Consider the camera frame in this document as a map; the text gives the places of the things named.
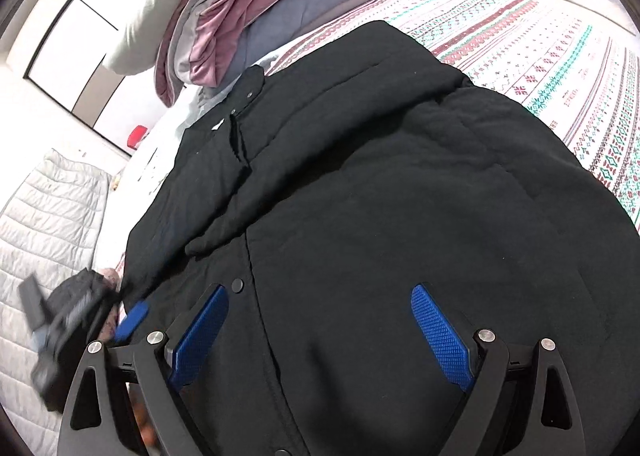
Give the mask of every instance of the gray blanket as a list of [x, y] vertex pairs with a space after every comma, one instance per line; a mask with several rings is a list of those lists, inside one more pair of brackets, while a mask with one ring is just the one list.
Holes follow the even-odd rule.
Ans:
[[104, 171], [51, 150], [0, 214], [0, 403], [35, 456], [56, 454], [60, 418], [31, 389], [37, 354], [17, 287], [36, 273], [46, 296], [92, 266], [109, 184]]

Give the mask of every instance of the black button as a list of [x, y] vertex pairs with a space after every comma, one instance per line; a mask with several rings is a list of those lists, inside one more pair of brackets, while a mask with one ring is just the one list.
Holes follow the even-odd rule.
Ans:
[[244, 288], [244, 281], [242, 279], [234, 279], [234, 282], [231, 283], [231, 289], [234, 291], [234, 293], [242, 292], [243, 288]]

